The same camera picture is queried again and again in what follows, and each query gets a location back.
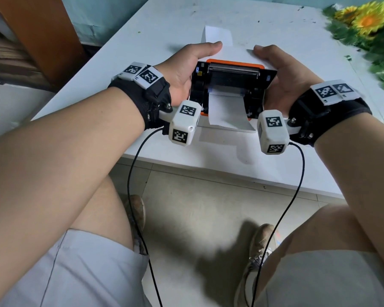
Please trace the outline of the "person's right hand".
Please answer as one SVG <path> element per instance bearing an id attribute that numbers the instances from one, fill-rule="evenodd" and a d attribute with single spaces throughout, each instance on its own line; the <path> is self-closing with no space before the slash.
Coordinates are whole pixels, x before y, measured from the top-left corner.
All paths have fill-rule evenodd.
<path id="1" fill-rule="evenodd" d="M 298 97 L 312 85 L 323 82 L 309 68 L 287 54 L 287 64 L 277 70 L 277 75 L 266 90 L 263 107 L 278 110 L 287 117 Z"/>

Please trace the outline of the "person's left hand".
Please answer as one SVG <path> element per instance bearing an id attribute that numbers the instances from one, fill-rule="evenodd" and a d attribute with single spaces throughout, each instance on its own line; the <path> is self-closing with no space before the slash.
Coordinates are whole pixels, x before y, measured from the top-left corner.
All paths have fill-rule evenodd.
<path id="1" fill-rule="evenodd" d="M 164 62 L 154 66 L 170 84 L 172 106 L 178 107 L 182 101 L 189 98 L 191 76 L 197 63 L 198 61 L 192 60 L 192 44 L 188 44 Z"/>

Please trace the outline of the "white orange label printer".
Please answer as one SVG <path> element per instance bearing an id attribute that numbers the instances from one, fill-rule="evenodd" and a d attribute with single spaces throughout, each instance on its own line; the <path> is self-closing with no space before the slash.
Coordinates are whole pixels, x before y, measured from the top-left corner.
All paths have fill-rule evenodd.
<path id="1" fill-rule="evenodd" d="M 254 132 L 247 133 L 255 133 L 257 118 L 263 111 L 265 92 L 276 75 L 277 70 L 267 61 L 259 59 L 253 50 L 242 47 L 224 46 L 217 54 L 200 59 L 191 77 L 189 94 L 190 101 L 201 105 L 198 126 L 232 130 L 209 124 L 208 96 L 212 92 L 236 94 L 244 97 L 247 117 L 255 128 Z"/>

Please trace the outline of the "person's left forearm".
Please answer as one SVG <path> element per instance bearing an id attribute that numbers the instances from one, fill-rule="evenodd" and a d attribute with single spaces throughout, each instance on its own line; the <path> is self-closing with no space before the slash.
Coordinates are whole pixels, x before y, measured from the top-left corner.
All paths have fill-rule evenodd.
<path id="1" fill-rule="evenodd" d="M 73 224 L 144 131 L 110 87 L 0 137 L 0 300 Z"/>

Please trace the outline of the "person's right forearm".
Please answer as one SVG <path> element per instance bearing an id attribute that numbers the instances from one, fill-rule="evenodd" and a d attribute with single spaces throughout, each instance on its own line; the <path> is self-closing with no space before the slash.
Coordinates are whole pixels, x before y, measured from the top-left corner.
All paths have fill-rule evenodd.
<path id="1" fill-rule="evenodd" d="M 314 148 L 384 261 L 384 124 L 358 114 L 325 132 Z"/>

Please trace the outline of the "white paper sheet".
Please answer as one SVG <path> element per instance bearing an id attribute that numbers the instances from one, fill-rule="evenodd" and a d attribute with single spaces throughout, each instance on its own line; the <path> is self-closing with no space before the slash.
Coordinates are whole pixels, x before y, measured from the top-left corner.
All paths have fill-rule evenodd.
<path id="1" fill-rule="evenodd" d="M 222 42 L 223 46 L 233 46 L 231 31 L 216 26 L 205 25 L 201 37 L 201 43 L 215 43 L 218 41 Z"/>

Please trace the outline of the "white label paper strip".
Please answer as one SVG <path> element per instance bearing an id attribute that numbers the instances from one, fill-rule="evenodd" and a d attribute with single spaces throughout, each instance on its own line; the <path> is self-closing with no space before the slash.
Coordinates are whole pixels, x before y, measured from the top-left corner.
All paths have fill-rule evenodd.
<path id="1" fill-rule="evenodd" d="M 211 126 L 220 126 L 241 132 L 254 132 L 247 117 L 244 97 L 209 93 L 208 120 Z"/>

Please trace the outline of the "white left wrist marker plate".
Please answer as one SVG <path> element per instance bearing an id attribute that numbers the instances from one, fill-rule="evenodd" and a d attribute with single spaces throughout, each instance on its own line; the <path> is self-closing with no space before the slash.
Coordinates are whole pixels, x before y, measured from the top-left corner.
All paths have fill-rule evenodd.
<path id="1" fill-rule="evenodd" d="M 114 76 L 111 81 L 114 81 L 115 79 L 132 81 L 144 90 L 147 90 L 161 78 L 163 78 L 163 74 L 155 67 L 144 63 L 132 62 L 118 75 Z"/>

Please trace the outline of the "white wrist marker plate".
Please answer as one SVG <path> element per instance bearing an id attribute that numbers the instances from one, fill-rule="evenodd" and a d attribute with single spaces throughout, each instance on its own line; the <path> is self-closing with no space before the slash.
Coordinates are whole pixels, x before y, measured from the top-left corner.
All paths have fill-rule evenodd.
<path id="1" fill-rule="evenodd" d="M 163 74 L 155 67 L 144 63 L 132 62 L 118 75 L 114 76 L 111 81 L 114 81 L 115 79 L 132 81 L 144 90 L 147 90 L 161 78 L 163 78 Z"/>
<path id="2" fill-rule="evenodd" d="M 324 106 L 362 98 L 361 94 L 344 80 L 325 81 L 310 88 Z"/>

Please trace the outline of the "white right wrist marker plate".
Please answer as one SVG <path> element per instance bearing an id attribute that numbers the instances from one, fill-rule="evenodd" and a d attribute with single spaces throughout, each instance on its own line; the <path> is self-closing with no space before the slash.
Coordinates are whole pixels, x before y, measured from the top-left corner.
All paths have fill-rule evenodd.
<path id="1" fill-rule="evenodd" d="M 310 88 L 324 106 L 362 98 L 361 94 L 344 80 L 325 81 Z"/>

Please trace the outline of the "artificial sunflower bouquet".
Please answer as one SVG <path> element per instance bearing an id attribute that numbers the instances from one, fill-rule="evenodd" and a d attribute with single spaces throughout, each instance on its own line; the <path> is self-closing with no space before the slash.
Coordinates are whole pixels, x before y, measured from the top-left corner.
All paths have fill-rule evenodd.
<path id="1" fill-rule="evenodd" d="M 332 38 L 357 47 L 371 62 L 369 72 L 384 90 L 384 0 L 372 0 L 360 6 L 330 5 L 322 10 Z"/>

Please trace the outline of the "brown wooden cabinet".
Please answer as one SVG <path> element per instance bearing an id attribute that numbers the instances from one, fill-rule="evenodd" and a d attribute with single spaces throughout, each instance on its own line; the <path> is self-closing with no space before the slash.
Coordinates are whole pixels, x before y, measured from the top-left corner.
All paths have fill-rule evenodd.
<path id="1" fill-rule="evenodd" d="M 0 15 L 52 90 L 88 61 L 62 0 L 0 0 Z"/>

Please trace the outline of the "person's left shoe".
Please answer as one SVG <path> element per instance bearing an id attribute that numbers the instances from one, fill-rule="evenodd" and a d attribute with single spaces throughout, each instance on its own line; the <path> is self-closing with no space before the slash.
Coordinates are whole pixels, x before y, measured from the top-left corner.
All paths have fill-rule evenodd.
<path id="1" fill-rule="evenodd" d="M 124 195 L 123 205 L 131 226 L 131 232 L 134 241 L 134 250 L 136 253 L 147 255 L 144 244 L 137 231 L 137 227 L 142 234 L 146 223 L 146 210 L 142 198 L 139 195 Z"/>

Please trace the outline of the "person's shoe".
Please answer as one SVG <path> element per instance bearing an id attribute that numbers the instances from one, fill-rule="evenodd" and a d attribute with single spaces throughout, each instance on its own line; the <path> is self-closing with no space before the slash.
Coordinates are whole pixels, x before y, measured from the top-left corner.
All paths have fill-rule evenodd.
<path id="1" fill-rule="evenodd" d="M 237 286 L 234 307 L 251 307 L 256 277 L 259 268 L 267 257 L 280 245 L 279 233 L 274 232 L 275 226 L 262 224 L 252 237 L 249 247 L 249 262 Z"/>
<path id="2" fill-rule="evenodd" d="M 134 250 L 136 253 L 147 255 L 144 244 L 137 231 L 137 227 L 142 234 L 146 223 L 146 210 L 142 198 L 139 195 L 124 195 L 123 205 L 131 226 L 131 232 L 134 241 Z"/>

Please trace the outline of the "person's right leg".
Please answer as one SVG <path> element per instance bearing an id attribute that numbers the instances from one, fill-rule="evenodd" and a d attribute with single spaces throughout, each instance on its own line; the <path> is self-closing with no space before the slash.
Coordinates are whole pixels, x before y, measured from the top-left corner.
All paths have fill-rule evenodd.
<path id="1" fill-rule="evenodd" d="M 282 258 L 294 253 L 330 250 L 376 252 L 346 205 L 328 204 L 320 208 L 289 234 L 273 254 Z"/>

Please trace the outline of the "person's leg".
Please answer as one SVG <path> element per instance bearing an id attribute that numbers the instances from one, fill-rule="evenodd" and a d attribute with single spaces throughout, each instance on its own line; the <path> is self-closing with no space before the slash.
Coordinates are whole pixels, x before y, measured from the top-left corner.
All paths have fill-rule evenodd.
<path id="1" fill-rule="evenodd" d="M 330 250 L 376 252 L 346 205 L 328 204 L 320 208 L 289 234 L 273 254 L 282 258 L 294 253 Z"/>
<path id="2" fill-rule="evenodd" d="M 127 212 L 109 175 L 101 182 L 70 228 L 108 238 L 134 250 Z"/>

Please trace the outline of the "person's right shoe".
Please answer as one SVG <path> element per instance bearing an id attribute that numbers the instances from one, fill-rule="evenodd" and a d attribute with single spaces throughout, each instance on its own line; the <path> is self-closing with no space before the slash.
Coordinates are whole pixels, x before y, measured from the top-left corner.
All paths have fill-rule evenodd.
<path id="1" fill-rule="evenodd" d="M 280 245 L 279 233 L 274 232 L 275 226 L 262 224 L 252 237 L 249 247 L 249 262 L 237 286 L 234 307 L 251 307 L 256 277 L 259 268 L 267 257 Z"/>

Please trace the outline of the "person's left leg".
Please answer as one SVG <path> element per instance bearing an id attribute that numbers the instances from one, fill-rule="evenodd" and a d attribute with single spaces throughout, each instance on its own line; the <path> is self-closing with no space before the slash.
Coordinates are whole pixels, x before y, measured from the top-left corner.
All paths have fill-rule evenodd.
<path id="1" fill-rule="evenodd" d="M 108 238 L 134 250 L 127 212 L 109 175 L 101 182 L 70 228 Z"/>

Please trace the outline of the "pile of wooden boards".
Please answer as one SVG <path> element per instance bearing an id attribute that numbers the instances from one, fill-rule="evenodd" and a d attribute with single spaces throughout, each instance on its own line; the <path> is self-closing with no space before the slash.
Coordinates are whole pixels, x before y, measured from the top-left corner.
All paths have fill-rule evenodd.
<path id="1" fill-rule="evenodd" d="M 54 91 L 23 46 L 0 34 L 0 83 Z"/>

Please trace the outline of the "grey shorts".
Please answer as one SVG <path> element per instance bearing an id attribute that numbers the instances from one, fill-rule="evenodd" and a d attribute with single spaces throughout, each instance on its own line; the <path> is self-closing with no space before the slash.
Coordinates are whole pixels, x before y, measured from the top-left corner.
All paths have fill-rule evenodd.
<path id="1" fill-rule="evenodd" d="M 0 307 L 151 307 L 148 256 L 68 230 L 0 301 Z M 281 259 L 254 307 L 384 307 L 377 254 L 309 251 Z"/>

